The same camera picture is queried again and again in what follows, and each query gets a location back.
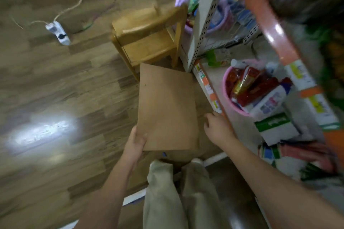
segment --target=small wooden stool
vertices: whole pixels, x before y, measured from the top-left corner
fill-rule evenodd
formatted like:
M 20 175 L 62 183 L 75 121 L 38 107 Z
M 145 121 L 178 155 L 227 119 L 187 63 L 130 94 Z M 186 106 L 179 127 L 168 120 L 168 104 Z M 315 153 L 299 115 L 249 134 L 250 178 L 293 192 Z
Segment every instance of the small wooden stool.
M 171 56 L 172 67 L 177 66 L 180 40 L 187 20 L 187 5 L 174 7 L 166 14 L 157 6 L 133 11 L 112 22 L 111 41 L 127 67 L 139 81 L 135 67 Z M 175 35 L 169 30 L 176 24 Z

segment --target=pant leg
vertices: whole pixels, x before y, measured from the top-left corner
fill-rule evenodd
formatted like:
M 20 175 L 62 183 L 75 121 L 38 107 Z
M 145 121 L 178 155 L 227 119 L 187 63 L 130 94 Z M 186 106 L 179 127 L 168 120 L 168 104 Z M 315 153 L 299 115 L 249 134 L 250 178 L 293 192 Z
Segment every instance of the pant leg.
M 231 228 L 208 171 L 201 164 L 191 162 L 182 172 L 182 201 L 189 229 Z
M 188 229 L 187 217 L 173 184 L 173 165 L 154 160 L 147 180 L 144 229 Z

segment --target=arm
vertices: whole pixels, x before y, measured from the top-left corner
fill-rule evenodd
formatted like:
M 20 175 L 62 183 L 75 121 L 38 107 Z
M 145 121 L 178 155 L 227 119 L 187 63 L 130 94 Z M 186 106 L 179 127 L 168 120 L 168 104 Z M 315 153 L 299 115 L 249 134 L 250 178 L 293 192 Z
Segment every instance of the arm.
M 279 227 L 343 228 L 344 217 L 333 206 L 253 154 L 235 138 L 222 115 L 213 112 L 205 117 L 209 139 L 230 157 Z
M 129 176 L 139 160 L 146 139 L 132 128 L 123 154 L 103 187 L 94 195 L 75 229 L 116 229 Z

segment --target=chair backrest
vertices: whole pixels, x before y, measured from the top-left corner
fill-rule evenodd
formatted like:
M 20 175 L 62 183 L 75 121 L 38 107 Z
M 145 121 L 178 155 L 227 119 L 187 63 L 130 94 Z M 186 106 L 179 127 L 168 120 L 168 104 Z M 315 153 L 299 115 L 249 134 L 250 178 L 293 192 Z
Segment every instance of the chair backrest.
M 166 27 L 172 26 L 177 23 L 176 34 L 182 32 L 181 29 L 185 26 L 187 18 L 187 5 L 182 4 L 180 7 L 174 7 L 166 14 L 157 15 L 156 20 L 152 20 L 150 23 L 140 25 L 131 29 L 122 29 L 116 32 L 117 41 L 121 46 L 134 43 L 140 39 L 143 39 L 151 34 L 159 32 Z

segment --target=toothpaste box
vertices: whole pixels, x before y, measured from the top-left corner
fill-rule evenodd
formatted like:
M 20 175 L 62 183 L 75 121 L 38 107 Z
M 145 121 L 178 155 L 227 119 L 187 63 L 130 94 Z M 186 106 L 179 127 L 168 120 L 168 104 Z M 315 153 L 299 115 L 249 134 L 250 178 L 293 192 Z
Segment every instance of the toothpaste box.
M 255 125 L 269 146 L 280 142 L 280 140 L 288 140 L 300 135 L 284 112 L 257 121 Z

